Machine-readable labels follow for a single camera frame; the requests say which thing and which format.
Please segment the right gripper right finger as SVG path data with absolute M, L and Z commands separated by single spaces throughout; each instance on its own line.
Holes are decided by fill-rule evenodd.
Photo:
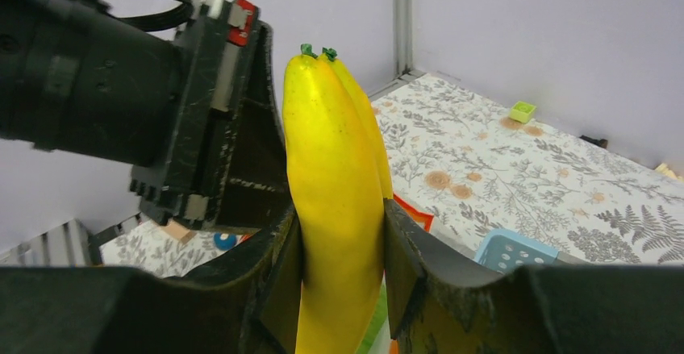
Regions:
M 680 267 L 543 264 L 501 274 L 429 233 L 410 239 L 427 288 L 398 335 L 401 353 L 683 350 Z

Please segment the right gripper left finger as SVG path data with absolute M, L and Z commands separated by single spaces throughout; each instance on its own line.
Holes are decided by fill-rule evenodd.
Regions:
M 4 353 L 292 353 L 294 209 L 184 277 L 123 266 L 1 270 Z

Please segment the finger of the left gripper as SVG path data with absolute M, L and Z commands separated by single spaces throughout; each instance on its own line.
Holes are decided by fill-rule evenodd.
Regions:
M 215 220 L 221 229 L 268 228 L 292 212 L 272 50 L 273 29 L 256 22 L 230 85 L 227 172 Z

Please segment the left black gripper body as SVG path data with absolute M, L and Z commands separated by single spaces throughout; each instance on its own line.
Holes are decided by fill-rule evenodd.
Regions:
M 1 136 L 130 165 L 160 225 L 227 227 L 256 20 L 247 0 L 1 0 Z

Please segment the clear zip top bag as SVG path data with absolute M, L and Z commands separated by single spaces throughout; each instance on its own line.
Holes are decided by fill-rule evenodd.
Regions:
M 398 335 L 422 304 L 427 276 L 410 237 L 427 233 L 415 213 L 399 197 L 385 201 L 383 278 L 358 353 L 398 353 Z

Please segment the yellow banana bunch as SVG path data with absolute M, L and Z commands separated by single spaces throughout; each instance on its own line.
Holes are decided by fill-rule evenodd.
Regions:
M 286 66 L 286 174 L 302 232 L 295 350 L 354 353 L 380 297 L 384 201 L 393 195 L 370 100 L 333 48 Z

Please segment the light blue plastic basket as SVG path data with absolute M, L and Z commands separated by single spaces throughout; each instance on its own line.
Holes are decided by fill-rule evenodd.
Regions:
M 474 260 L 499 273 L 510 273 L 521 265 L 553 264 L 559 251 L 509 229 L 494 229 L 486 234 Z

